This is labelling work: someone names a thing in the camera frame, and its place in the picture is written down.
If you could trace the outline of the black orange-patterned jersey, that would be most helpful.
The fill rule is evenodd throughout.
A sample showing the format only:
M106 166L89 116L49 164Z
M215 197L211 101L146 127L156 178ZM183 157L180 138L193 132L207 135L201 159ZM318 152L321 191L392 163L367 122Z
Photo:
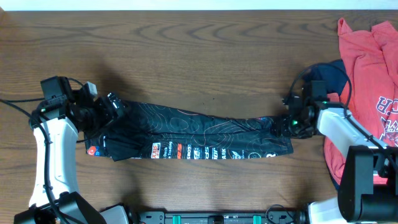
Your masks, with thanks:
M129 101L129 112L96 138L86 153L125 159L260 159L293 153L278 116L236 119Z

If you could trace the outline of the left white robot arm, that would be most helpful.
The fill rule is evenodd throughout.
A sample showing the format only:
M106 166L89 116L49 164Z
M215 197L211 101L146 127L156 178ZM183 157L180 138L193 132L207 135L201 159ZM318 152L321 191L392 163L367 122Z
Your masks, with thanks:
M129 223L123 205L99 212L80 195L75 157L80 132L87 140L96 137L125 110L113 93L45 92L29 115L37 144L34 191L28 209L15 215L14 223Z

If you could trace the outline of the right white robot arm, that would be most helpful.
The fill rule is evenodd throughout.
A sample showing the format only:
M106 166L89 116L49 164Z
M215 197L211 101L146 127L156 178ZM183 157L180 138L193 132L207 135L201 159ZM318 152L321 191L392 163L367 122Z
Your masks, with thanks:
M345 158L334 198L312 202L294 223L389 223L397 221L397 148L376 139L347 107L324 97L288 96L280 127L292 138L327 137Z

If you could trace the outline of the navy blue garment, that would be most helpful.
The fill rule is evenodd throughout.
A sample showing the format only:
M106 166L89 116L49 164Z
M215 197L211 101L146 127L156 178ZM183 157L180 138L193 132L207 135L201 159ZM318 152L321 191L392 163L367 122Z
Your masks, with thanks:
M326 65L314 65L304 75L303 80L305 83L312 80L323 80L326 82L326 91L328 94L337 93L341 94L346 83L347 78L344 73L346 72L342 59L334 60Z

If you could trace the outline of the red printed t-shirt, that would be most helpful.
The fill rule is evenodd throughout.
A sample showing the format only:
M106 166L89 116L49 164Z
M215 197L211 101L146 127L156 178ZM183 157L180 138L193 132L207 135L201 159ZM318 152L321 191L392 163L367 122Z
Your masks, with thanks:
M397 30L386 21L353 31L338 21L338 38L347 83L333 101L348 103L353 117L375 138L397 146Z

